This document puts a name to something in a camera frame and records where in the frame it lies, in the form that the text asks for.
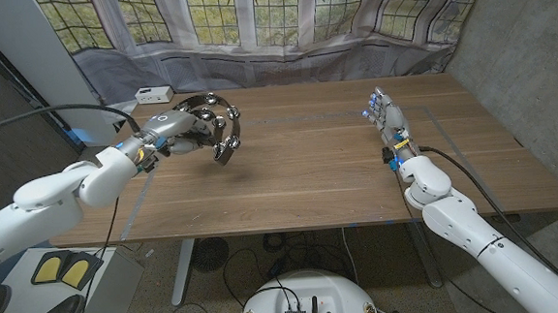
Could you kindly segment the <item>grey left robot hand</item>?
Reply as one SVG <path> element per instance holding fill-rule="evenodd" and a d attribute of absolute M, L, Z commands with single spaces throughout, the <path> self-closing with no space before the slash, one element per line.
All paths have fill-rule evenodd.
<path fill-rule="evenodd" d="M 166 157 L 211 145 L 213 138 L 207 124 L 186 110 L 153 115 L 141 128 L 141 134 L 146 148 L 162 152 Z"/>

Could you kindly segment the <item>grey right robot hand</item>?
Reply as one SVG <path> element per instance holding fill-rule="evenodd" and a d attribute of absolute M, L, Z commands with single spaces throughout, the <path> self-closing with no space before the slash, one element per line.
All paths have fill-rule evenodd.
<path fill-rule="evenodd" d="M 375 87 L 368 108 L 361 114 L 380 132 L 383 143 L 392 149 L 401 148 L 411 135 L 408 119 L 379 86 Z"/>

